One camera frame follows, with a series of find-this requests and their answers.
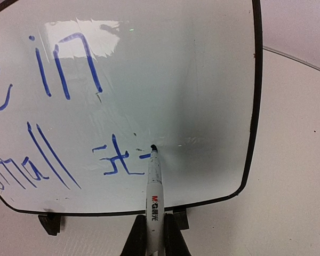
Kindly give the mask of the white whiteboard with black frame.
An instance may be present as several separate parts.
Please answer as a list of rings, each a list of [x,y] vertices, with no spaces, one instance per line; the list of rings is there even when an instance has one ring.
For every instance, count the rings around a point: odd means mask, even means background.
[[[238,195],[259,119],[259,1],[0,3],[0,200],[21,213],[165,208]]]

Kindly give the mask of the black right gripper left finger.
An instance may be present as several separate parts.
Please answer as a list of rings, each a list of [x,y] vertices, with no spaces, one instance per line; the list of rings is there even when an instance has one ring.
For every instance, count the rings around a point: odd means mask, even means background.
[[[145,256],[147,248],[147,222],[137,215],[122,250],[122,256]]]

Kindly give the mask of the white marker pen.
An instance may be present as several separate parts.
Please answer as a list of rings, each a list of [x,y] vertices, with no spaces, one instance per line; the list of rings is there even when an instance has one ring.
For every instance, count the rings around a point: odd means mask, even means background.
[[[158,149],[151,145],[146,187],[146,255],[163,255],[164,189]]]

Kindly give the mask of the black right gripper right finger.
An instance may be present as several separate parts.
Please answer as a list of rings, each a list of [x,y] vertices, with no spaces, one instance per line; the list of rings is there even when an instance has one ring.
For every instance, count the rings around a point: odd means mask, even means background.
[[[164,217],[164,246],[166,256],[188,256],[189,249],[173,214]]]

